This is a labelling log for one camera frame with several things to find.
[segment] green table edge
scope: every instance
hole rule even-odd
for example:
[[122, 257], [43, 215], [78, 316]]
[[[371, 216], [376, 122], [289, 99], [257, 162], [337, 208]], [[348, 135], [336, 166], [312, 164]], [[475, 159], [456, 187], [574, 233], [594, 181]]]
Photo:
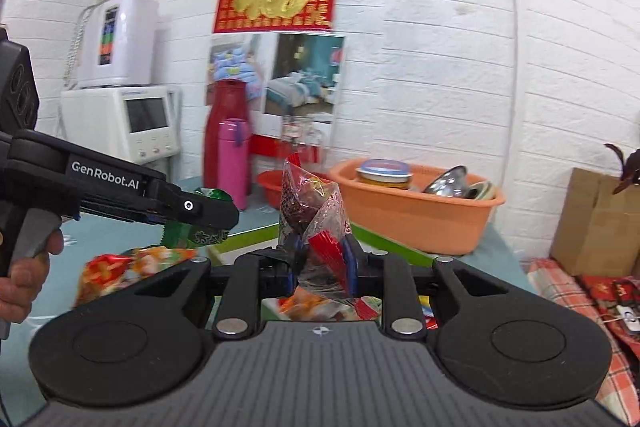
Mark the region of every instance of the green table edge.
[[[396, 243], [387, 237], [378, 235], [371, 232], [360, 225], [351, 223], [351, 231], [357, 240], [366, 243], [367, 245], [376, 248], [377, 250], [388, 251], [396, 253], [403, 257], [409, 264], [415, 266], [431, 266], [433, 259], [427, 254], [414, 250], [401, 243]], [[257, 245], [258, 243], [264, 243], [278, 237], [278, 225], [269, 225], [268, 227], [261, 227], [260, 229], [248, 230], [247, 232], [240, 232], [230, 235], [226, 241], [219, 245], [213, 245], [212, 248], [216, 253], [226, 253], [239, 248], [250, 247], [251, 245]]]

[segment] finger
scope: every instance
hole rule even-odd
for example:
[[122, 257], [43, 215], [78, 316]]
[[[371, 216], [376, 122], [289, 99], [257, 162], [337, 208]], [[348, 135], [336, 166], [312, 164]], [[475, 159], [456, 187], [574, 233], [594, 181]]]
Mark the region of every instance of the finger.
[[7, 304], [15, 304], [21, 308], [31, 305], [36, 296], [34, 288], [21, 288], [11, 282], [11, 279], [0, 279], [0, 300]]
[[0, 317], [9, 322], [20, 324], [31, 313], [31, 304], [23, 308], [15, 304], [0, 301]]
[[16, 286], [40, 288], [49, 274], [49, 254], [20, 259], [11, 267], [9, 276]]
[[65, 248], [65, 240], [62, 237], [62, 232], [60, 232], [60, 230], [56, 230], [54, 233], [49, 235], [49, 240], [47, 241], [47, 246], [44, 250], [52, 253], [53, 255], [58, 255], [62, 252], [63, 248]]

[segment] round black pad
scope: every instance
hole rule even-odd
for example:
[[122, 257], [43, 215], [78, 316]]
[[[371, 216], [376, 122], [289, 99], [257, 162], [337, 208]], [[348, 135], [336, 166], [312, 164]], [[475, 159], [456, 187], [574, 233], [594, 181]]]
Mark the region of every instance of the round black pad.
[[[533, 346], [529, 340], [535, 339]], [[564, 350], [566, 341], [561, 331], [537, 321], [511, 321], [495, 328], [491, 335], [495, 349], [505, 357], [520, 362], [544, 362]]]
[[84, 407], [133, 405], [174, 389], [203, 346], [197, 328], [163, 300], [97, 301], [54, 319], [31, 343], [33, 376], [48, 396]]
[[611, 357], [596, 324], [519, 289], [463, 299], [438, 330], [434, 347], [464, 389], [532, 409], [594, 397]]
[[80, 331], [74, 340], [74, 351], [89, 362], [124, 362], [145, 349], [147, 339], [140, 326], [110, 321]]

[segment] red thermos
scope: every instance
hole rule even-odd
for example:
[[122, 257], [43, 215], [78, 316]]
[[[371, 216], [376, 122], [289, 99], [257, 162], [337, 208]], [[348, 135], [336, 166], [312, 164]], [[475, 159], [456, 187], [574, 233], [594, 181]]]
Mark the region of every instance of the red thermos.
[[[213, 83], [213, 105], [204, 132], [204, 165], [202, 184], [205, 188], [218, 188], [218, 133], [220, 123], [229, 118], [249, 122], [249, 106], [242, 80], [218, 80]], [[251, 156], [247, 155], [248, 171], [251, 172]], [[251, 188], [248, 176], [247, 194]]]

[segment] bedroom poster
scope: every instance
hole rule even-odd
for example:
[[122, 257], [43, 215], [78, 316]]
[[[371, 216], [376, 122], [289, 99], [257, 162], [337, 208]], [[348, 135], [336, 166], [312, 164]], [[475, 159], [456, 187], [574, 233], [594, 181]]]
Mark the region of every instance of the bedroom poster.
[[344, 37], [261, 32], [213, 35], [207, 71], [207, 105], [217, 80], [237, 78], [256, 134], [279, 137], [285, 115], [311, 118], [330, 135], [338, 100]]

